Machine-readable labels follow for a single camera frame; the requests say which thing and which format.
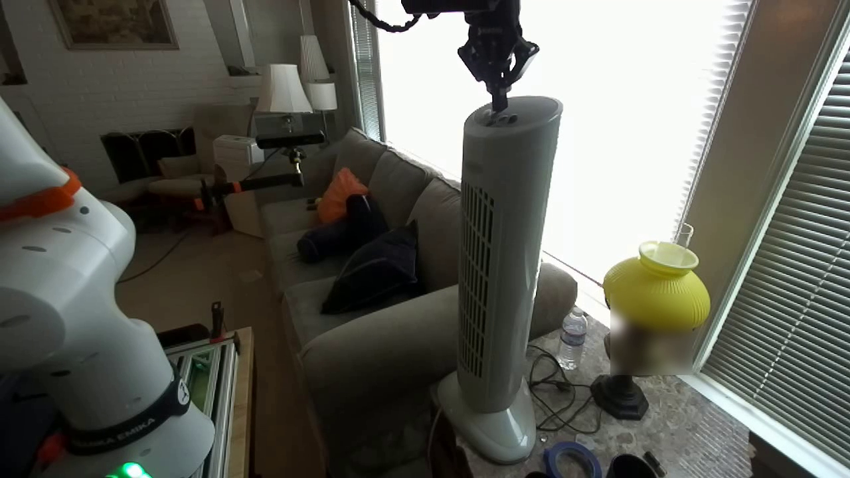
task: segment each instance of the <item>green light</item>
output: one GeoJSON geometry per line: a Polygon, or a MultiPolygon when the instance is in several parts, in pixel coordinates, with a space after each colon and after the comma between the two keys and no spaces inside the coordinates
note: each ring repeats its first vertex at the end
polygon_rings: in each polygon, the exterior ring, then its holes
{"type": "Polygon", "coordinates": [[[121,463],[117,471],[105,474],[105,478],[150,478],[137,463],[121,463]]]}

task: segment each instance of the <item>tower fan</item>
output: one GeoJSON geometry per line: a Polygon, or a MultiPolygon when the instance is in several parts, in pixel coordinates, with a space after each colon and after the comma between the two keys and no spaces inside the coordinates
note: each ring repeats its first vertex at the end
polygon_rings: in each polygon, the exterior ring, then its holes
{"type": "Polygon", "coordinates": [[[492,463],[519,463],[535,438],[522,360],[558,129],[559,105],[538,95],[464,123],[457,372],[434,402],[492,463]]]}

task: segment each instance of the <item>throw pillow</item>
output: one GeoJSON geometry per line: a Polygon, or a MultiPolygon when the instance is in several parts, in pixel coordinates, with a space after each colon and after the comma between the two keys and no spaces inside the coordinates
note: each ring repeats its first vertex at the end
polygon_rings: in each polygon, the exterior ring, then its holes
{"type": "Polygon", "coordinates": [[[331,284],[320,313],[379,308],[416,292],[416,225],[411,224],[359,247],[331,284]]]}
{"type": "Polygon", "coordinates": [[[319,224],[340,222],[345,216],[347,198],[367,191],[369,190],[347,167],[338,170],[316,206],[319,224]]]}
{"type": "Polygon", "coordinates": [[[319,263],[324,257],[351,252],[385,232],[387,222],[379,207],[367,195],[356,195],[347,198],[345,216],[340,222],[311,229],[298,239],[298,255],[304,263],[319,263]]]}

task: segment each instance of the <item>yellow lamp shade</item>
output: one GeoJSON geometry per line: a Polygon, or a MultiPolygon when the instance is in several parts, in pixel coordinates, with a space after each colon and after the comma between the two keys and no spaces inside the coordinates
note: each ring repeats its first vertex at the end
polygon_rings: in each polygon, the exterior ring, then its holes
{"type": "Polygon", "coordinates": [[[644,241],[640,255],[616,263],[606,280],[608,308],[638,328],[691,332],[709,320],[711,299],[693,275],[696,252],[672,241],[644,241]]]}

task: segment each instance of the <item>orange pillow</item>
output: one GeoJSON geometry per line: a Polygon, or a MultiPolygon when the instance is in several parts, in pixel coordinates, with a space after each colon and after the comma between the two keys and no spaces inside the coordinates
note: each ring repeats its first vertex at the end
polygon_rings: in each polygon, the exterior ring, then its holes
{"type": "Polygon", "coordinates": [[[330,180],[326,191],[320,195],[316,206],[319,224],[335,224],[345,216],[345,202],[352,195],[367,195],[369,190],[347,170],[338,170],[338,176],[330,180]]]}

